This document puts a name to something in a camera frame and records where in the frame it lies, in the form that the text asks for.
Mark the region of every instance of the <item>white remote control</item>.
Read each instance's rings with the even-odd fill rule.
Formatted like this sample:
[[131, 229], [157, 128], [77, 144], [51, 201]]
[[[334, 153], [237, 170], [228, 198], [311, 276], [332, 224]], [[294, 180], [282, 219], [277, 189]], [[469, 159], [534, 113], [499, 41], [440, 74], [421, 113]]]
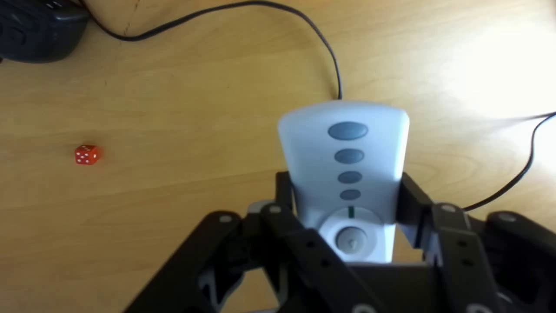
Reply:
[[393, 259], [409, 123], [403, 109], [348, 100], [280, 119], [297, 215], [344, 260]]

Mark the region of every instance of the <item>cable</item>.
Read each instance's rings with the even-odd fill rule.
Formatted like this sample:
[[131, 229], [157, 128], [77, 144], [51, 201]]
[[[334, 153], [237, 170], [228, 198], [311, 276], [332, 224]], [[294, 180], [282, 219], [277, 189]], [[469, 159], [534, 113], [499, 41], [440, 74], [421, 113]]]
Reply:
[[204, 10], [197, 10], [197, 12], [191, 12], [191, 13], [186, 13], [183, 17], [177, 17], [174, 20], [169, 20], [169, 22], [164, 22], [157, 27], [151, 27], [144, 33], [139, 33], [139, 34], [118, 34], [115, 31], [111, 31], [110, 27], [106, 27], [94, 13], [92, 10], [89, 8], [89, 5], [85, 3], [85, 0], [80, 0], [80, 3], [85, 6], [85, 10], [89, 10], [91, 13], [91, 19], [104, 31], [108, 33], [110, 36], [117, 38], [117, 39], [124, 39], [124, 41], [141, 41], [141, 39], [146, 39], [146, 38], [151, 38], [155, 34], [160, 34], [167, 29], [172, 29], [179, 24], [184, 24], [195, 17], [200, 17], [200, 15], [205, 15], [205, 13], [210, 13], [210, 12], [217, 12], [217, 10], [228, 10], [228, 8], [238, 8], [238, 6], [249, 6], [249, 5], [259, 5], [259, 6], [270, 6], [270, 8], [277, 8], [277, 10], [282, 10], [282, 12], [289, 12], [289, 13], [294, 13], [297, 17], [301, 17], [306, 24], [311, 26], [311, 29], [316, 33], [316, 36], [320, 38], [320, 41], [327, 46], [330, 57], [332, 57], [332, 62], [334, 62], [334, 71], [336, 71], [336, 81], [337, 81], [337, 99], [344, 99], [344, 86], [343, 86], [343, 74], [341, 74], [341, 67], [337, 64], [337, 57], [334, 53], [334, 48], [332, 45], [329, 43], [329, 39], [325, 38], [325, 34], [318, 29], [318, 26], [301, 10], [294, 8], [294, 6], [289, 6], [289, 5], [283, 5], [283, 3], [275, 3], [275, 1], [261, 1], [261, 0], [247, 0], [247, 1], [235, 1], [235, 3], [226, 3], [226, 5], [217, 5], [217, 6], [209, 6], [209, 8], [204, 8]]
[[530, 140], [530, 153], [528, 153], [528, 159], [525, 163], [525, 166], [509, 180], [506, 182], [499, 191], [492, 193], [490, 196], [473, 203], [473, 205], [468, 205], [464, 206], [462, 210], [469, 212], [469, 210], [475, 210], [478, 206], [483, 206], [494, 199], [497, 199], [499, 196], [502, 196], [504, 193], [508, 193], [511, 187], [515, 187], [523, 177], [525, 173], [532, 168], [534, 161], [535, 161], [535, 139], [537, 139], [537, 130], [548, 121], [551, 119], [553, 116], [556, 116], [556, 111], [551, 111], [551, 113], [544, 113], [544, 114], [535, 114], [535, 116], [527, 116], [523, 119], [539, 119], [542, 118], [534, 132], [532, 132], [532, 140]]

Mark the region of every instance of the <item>die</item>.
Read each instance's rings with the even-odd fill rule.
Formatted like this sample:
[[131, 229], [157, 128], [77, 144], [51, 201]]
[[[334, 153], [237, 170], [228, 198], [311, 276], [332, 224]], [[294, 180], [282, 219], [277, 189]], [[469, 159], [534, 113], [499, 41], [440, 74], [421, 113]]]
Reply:
[[101, 158], [99, 147], [91, 144], [82, 144], [75, 147], [75, 163], [94, 165]]

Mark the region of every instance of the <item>wooden table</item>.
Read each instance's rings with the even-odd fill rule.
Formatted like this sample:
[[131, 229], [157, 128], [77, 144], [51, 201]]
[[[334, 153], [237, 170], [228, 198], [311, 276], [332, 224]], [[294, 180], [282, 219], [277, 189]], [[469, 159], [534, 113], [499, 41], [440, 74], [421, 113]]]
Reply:
[[[89, 0], [115, 31], [139, 33], [207, 6]], [[285, 1], [334, 45], [346, 99], [412, 118], [405, 170], [435, 198], [468, 205], [513, 177], [534, 121], [555, 109], [556, 5], [490, 1]], [[299, 19], [249, 6], [141, 43], [89, 24], [51, 64], [0, 64], [0, 311], [122, 311], [210, 210], [245, 212], [285, 168], [277, 121], [329, 100], [330, 59]], [[537, 163], [499, 201], [556, 229], [555, 125]], [[94, 166], [73, 149], [103, 149]], [[398, 260], [414, 260], [400, 245]], [[226, 311], [273, 306], [263, 274]]]

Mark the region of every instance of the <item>gray button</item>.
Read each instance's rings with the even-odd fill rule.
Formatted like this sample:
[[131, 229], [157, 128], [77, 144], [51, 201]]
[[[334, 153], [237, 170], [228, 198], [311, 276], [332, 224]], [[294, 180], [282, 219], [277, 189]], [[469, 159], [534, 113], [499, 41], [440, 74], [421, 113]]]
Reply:
[[362, 196], [362, 191], [358, 191], [358, 189], [344, 189], [343, 193], [341, 193], [341, 198], [343, 199], [356, 199], [356, 198], [360, 198]]
[[344, 184], [355, 184], [362, 179], [363, 179], [362, 172], [356, 172], [356, 170], [348, 170], [337, 175], [337, 180]]
[[360, 227], [344, 227], [336, 236], [336, 246], [344, 253], [360, 253], [367, 245], [369, 238]]
[[367, 132], [367, 125], [356, 121], [341, 121], [329, 128], [329, 135], [339, 140], [355, 140], [365, 137]]
[[341, 163], [358, 163], [365, 158], [365, 153], [362, 149], [341, 149], [334, 158]]

